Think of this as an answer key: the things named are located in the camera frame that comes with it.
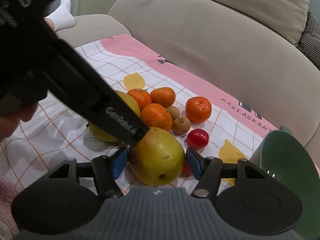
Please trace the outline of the person's hand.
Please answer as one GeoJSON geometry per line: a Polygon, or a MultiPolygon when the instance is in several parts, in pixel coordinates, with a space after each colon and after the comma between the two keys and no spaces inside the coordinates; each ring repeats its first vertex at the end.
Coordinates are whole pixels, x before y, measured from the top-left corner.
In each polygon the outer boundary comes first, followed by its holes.
{"type": "Polygon", "coordinates": [[[10,137],[21,121],[28,122],[32,119],[38,108],[38,103],[27,106],[19,110],[17,113],[1,116],[0,118],[0,141],[10,137]]]}

